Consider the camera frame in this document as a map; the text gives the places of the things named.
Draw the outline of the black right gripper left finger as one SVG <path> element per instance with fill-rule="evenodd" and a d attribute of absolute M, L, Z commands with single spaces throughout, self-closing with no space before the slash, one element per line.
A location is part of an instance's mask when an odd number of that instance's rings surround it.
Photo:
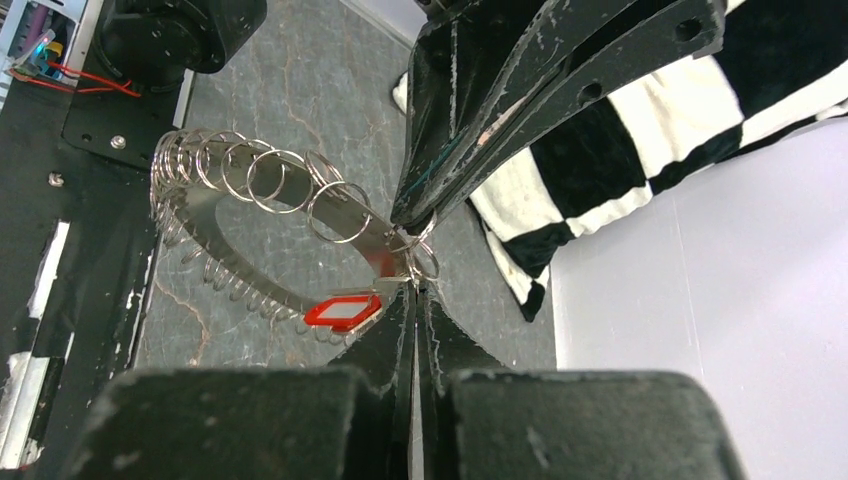
<path fill-rule="evenodd" d="M 309 368 L 137 369 L 93 402 L 66 479 L 406 479 L 416 292 Z"/>

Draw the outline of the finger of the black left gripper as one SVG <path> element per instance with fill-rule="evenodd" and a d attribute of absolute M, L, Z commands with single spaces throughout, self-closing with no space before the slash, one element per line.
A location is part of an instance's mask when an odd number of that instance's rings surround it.
<path fill-rule="evenodd" d="M 617 53 L 662 13 L 659 1 L 464 1 L 430 20 L 410 57 L 393 223 L 443 217 L 511 155 L 654 70 Z"/>
<path fill-rule="evenodd" d="M 423 217 L 620 87 L 722 47 L 722 1 L 456 1 L 423 28 Z"/>

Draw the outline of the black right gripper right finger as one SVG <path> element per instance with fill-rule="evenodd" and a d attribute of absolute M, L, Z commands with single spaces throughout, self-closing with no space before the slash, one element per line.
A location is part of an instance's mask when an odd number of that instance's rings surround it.
<path fill-rule="evenodd" d="M 428 479 L 742 479 L 712 398 L 671 371 L 516 371 L 423 287 L 416 339 Z"/>

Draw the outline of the silver key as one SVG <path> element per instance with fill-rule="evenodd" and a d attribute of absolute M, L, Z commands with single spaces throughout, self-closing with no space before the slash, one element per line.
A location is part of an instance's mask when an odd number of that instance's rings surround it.
<path fill-rule="evenodd" d="M 408 275 L 378 277 L 372 283 L 371 288 L 377 294 L 389 295 L 411 280 L 412 278 Z"/>

